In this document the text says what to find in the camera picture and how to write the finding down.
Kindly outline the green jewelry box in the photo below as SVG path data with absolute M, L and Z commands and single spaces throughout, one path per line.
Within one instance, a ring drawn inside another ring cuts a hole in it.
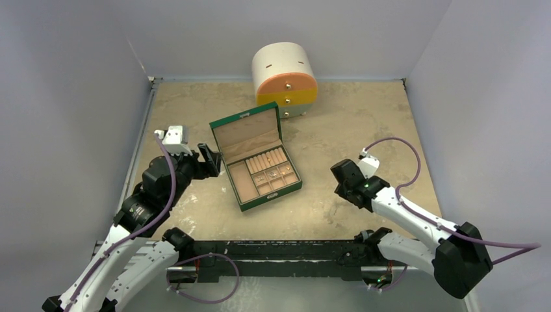
M 298 169 L 283 143 L 276 102 L 209 126 L 242 212 L 302 188 Z

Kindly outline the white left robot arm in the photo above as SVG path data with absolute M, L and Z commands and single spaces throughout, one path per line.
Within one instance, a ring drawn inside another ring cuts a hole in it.
M 42 304 L 43 311 L 122 311 L 156 275 L 193 260 L 194 239 L 178 228 L 148 246 L 152 235 L 192 180 L 217 177 L 222 155 L 206 144 L 153 159 L 141 182 L 123 201 L 107 237 L 77 281 Z

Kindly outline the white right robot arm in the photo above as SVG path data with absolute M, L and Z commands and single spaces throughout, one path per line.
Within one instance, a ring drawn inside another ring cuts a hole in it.
M 378 161 L 359 163 L 344 159 L 331 167 L 337 180 L 335 193 L 360 209 L 385 217 L 413 235 L 377 230 L 367 238 L 366 259 L 375 265 L 384 260 L 402 262 L 435 278 L 454 298 L 464 298 L 493 269 L 478 228 L 468 222 L 458 226 L 431 214 L 399 196 L 396 189 L 374 173 Z

